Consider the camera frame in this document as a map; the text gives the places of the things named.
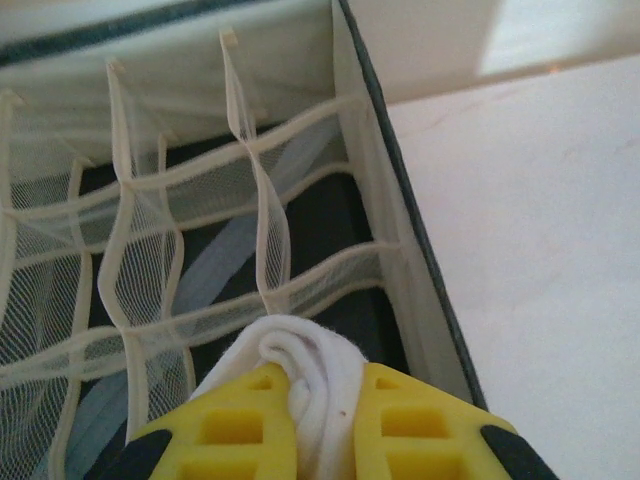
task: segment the folded white fabric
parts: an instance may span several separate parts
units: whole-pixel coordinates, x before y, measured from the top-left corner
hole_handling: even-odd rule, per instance
[[[366,359],[344,337],[289,315],[249,325],[191,398],[266,363],[282,366],[291,383],[298,478],[354,478],[352,428]]]

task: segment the white cloth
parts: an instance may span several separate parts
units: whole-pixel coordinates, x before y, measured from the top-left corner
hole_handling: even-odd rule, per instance
[[[244,329],[191,398],[266,363],[282,366],[291,383],[298,478],[353,475],[352,428],[366,359],[353,344],[318,324],[270,315]]]

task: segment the storage organizer box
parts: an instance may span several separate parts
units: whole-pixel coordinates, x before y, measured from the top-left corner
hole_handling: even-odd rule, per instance
[[[412,374],[482,404],[346,4],[189,2],[5,47],[0,61],[0,478],[43,462],[64,477],[82,382],[126,370],[130,437],[188,399],[190,347],[374,286]],[[285,155],[331,128],[346,153]],[[168,148],[228,133],[167,167]],[[110,162],[117,182],[81,194],[83,172]],[[291,278],[286,204],[336,172],[353,175],[373,241]],[[183,232],[249,214],[257,291],[176,311]],[[89,328],[96,273],[112,325]]]

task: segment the white mesh netting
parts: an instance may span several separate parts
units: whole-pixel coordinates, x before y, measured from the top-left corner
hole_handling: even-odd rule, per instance
[[[84,195],[92,162],[48,128],[43,112],[0,97],[0,478],[64,477],[81,381],[126,369],[130,436],[188,399],[190,347],[266,313],[312,316],[382,286],[381,262],[398,256],[395,243],[356,245],[290,278],[285,205],[323,176],[351,171],[334,138],[340,114],[362,102],[338,97],[258,135],[224,35],[221,45],[235,141],[167,168],[168,144],[179,142],[167,127],[175,119],[149,108],[144,85],[111,63],[117,182]],[[257,292],[173,311],[183,232],[248,214]],[[98,289],[111,325],[88,328],[91,254],[102,252]]]

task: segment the white floor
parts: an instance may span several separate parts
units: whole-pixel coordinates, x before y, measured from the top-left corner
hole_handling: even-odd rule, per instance
[[[640,56],[391,108],[489,407],[640,478]]]

